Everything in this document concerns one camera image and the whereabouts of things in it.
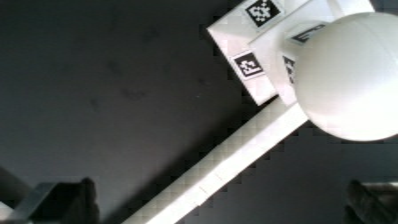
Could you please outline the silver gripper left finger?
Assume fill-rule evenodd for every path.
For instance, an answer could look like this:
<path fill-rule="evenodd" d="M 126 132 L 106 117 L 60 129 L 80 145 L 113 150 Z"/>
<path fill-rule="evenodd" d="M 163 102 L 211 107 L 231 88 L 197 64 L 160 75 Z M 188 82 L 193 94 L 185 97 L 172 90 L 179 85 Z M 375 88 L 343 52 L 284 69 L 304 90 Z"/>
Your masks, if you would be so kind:
<path fill-rule="evenodd" d="M 99 224 L 92 179 L 41 183 L 0 224 Z"/>

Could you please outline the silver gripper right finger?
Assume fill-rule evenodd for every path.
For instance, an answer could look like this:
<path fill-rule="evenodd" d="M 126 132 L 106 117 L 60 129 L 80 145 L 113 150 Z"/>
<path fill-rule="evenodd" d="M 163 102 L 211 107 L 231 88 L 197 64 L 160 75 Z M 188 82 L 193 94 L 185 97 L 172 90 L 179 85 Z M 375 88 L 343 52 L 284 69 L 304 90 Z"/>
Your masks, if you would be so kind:
<path fill-rule="evenodd" d="M 346 203 L 343 224 L 398 224 L 398 185 L 352 180 Z"/>

